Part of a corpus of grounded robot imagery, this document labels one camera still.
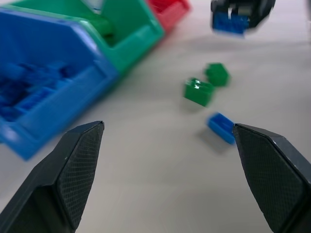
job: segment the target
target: blue lego brick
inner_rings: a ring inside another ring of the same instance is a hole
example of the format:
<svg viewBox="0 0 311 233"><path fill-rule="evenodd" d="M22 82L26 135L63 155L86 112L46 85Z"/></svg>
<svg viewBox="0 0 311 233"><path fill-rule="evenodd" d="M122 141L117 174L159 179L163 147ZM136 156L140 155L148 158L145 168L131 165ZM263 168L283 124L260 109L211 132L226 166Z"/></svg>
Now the blue lego brick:
<svg viewBox="0 0 311 233"><path fill-rule="evenodd" d="M0 22L0 141L28 160L120 74L76 22L4 8Z"/></svg>
<svg viewBox="0 0 311 233"><path fill-rule="evenodd" d="M234 144L235 138L232 132L234 123L231 120L220 113L216 113L207 119L207 125L224 141Z"/></svg>
<svg viewBox="0 0 311 233"><path fill-rule="evenodd" d="M212 28L216 31L235 33L243 35L248 28L248 17L227 13L214 13L212 19Z"/></svg>

